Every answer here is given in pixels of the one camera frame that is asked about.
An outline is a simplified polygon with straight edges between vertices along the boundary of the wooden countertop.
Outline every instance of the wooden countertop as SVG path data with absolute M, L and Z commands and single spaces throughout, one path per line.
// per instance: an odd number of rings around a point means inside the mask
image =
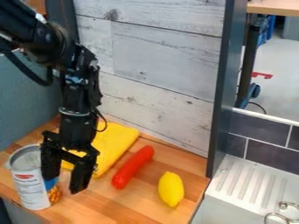
M 299 17 L 298 0 L 252 0 L 247 4 L 248 13 Z
M 55 130 L 58 123 L 58 118 L 51 120 L 0 153 L 1 197 L 19 205 L 10 171 L 3 167 L 8 156 L 21 146 L 36 143 L 42 130 Z M 115 190 L 111 186 L 115 172 L 146 144 L 155 149 L 153 161 L 145 165 L 124 190 Z M 69 172 L 63 171 L 59 179 L 64 196 L 60 201 L 45 210 L 28 212 L 52 223 L 187 223 L 209 182 L 205 178 L 205 167 L 205 158 L 141 135 L 106 174 L 92 179 L 85 191 L 71 195 L 68 191 Z M 177 173 L 184 182 L 184 199 L 175 208 L 166 206 L 156 190 L 157 181 L 166 171 Z

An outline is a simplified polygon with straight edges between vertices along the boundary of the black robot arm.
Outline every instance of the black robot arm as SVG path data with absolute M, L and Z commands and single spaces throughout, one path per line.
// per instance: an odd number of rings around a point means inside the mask
M 95 55 L 61 26 L 47 22 L 18 0 L 0 1 L 0 51 L 16 67 L 39 85 L 52 83 L 52 70 L 60 71 L 62 105 L 59 134 L 45 131 L 41 144 L 42 173 L 46 180 L 59 176 L 61 160 L 74 164 L 71 193 L 84 190 L 96 168 L 99 152 L 91 145 L 97 131 L 107 127 L 97 109 L 101 91 Z M 40 65 L 47 67 L 47 79 L 41 80 L 10 51 L 19 46 Z M 105 128 L 97 130 L 98 118 Z M 68 150 L 86 152 L 76 157 Z

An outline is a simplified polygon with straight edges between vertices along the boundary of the yellow lemon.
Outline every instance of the yellow lemon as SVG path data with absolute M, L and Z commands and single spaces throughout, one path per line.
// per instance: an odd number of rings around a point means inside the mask
M 184 198 L 183 181 L 176 173 L 167 171 L 159 179 L 158 192 L 167 205 L 174 207 Z

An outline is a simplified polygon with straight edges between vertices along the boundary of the floor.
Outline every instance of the floor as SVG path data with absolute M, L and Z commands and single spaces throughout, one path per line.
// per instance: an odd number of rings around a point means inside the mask
M 299 41 L 283 39 L 275 34 L 259 47 L 254 71 L 272 74 L 272 79 L 253 78 L 261 86 L 261 94 L 251 102 L 259 103 L 269 115 L 299 122 Z M 253 104 L 248 110 L 261 112 Z

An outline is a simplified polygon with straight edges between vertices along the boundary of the wooden wall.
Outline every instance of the wooden wall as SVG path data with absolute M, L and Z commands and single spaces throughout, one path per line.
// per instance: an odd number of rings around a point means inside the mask
M 225 0 L 74 0 L 101 111 L 207 156 Z

